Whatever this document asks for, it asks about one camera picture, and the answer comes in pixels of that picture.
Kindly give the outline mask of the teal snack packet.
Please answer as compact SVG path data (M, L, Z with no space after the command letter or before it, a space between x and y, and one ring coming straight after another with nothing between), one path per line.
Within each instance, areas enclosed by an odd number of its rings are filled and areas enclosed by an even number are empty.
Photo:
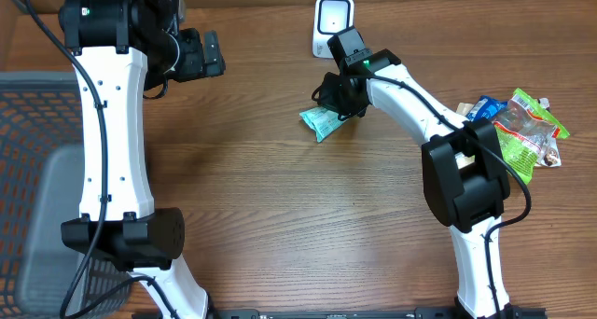
M315 132L318 143L323 142L343 124L343 121L338 119L337 113L321 106L303 111L299 116Z

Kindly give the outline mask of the blue oreo cookie packet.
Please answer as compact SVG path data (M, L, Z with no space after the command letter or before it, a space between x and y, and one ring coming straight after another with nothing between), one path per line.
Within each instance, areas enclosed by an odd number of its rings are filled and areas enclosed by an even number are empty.
M482 95L465 116L471 121L476 121L481 118L491 119L506 107L507 101L499 101L492 97Z

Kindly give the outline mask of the green snack packet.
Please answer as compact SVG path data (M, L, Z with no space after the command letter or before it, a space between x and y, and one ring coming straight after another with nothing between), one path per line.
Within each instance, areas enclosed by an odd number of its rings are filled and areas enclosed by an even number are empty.
M526 185L532 180L544 140L554 133L557 126L560 132L557 139L570 136L548 108L547 99L535 99L524 90L515 89L506 109L491 119L504 161Z

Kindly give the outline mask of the beige cookie snack bag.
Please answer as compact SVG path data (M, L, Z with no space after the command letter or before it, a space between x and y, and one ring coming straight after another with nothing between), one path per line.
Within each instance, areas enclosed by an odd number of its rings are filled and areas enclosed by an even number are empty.
M457 113L466 115L473 105L474 104L460 103L457 107ZM535 162L535 167L559 167L562 165L561 156L556 142L559 134L559 126L557 126L554 130L554 133L544 140L539 153L539 158Z

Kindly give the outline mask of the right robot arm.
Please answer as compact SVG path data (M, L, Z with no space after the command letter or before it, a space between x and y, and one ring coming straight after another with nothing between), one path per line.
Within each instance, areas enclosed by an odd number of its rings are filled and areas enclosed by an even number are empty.
M498 249L498 225L510 189L491 122L471 122L436 100L391 51L365 46L354 27L327 41L339 71L312 95L339 120L363 117L373 106L407 131L421 149L423 194L438 222L449 228L464 318L503 318L509 305Z

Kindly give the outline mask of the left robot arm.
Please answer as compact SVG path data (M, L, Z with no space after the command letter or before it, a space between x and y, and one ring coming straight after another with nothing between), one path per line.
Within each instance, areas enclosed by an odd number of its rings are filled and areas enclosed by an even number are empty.
M215 32L184 28L182 0L65 0L59 21L81 95L84 183L63 243L110 262L142 284L170 318L210 318L207 292L182 251L177 208L157 208L147 172L143 102L148 91L221 76Z

